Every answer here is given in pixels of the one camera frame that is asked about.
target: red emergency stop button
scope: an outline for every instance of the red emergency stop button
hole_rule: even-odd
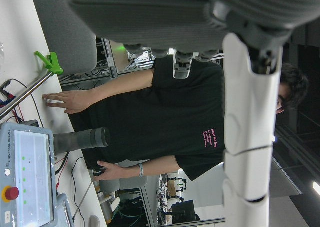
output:
[[[5,198],[8,201],[14,201],[19,196],[19,189],[17,187],[8,188],[5,192]]]

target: ceiling light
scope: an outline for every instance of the ceiling light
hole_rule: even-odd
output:
[[[320,195],[320,186],[316,182],[313,182],[313,188]]]

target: man's arm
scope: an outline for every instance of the man's arm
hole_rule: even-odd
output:
[[[43,94],[42,98],[59,101],[48,102],[47,106],[65,108],[65,113],[74,114],[82,112],[91,105],[111,96],[151,87],[153,77],[154,69],[146,69],[124,74],[93,89]]]
[[[138,177],[140,175],[139,165],[121,167],[117,164],[106,163],[102,161],[99,161],[98,165],[105,167],[106,171],[100,176],[96,177],[95,181],[131,178]],[[181,169],[174,155],[149,160],[142,163],[142,165],[144,176],[157,176],[175,172]]]

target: black monitor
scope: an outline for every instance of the black monitor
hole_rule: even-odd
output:
[[[196,221],[194,201],[189,200],[182,203],[173,204],[170,215],[172,215],[173,224]]]

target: wristband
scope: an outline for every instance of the wristband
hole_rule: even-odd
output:
[[[139,167],[140,167],[140,175],[139,175],[139,177],[142,177],[142,176],[144,176],[144,167],[143,167],[142,163],[139,163]]]

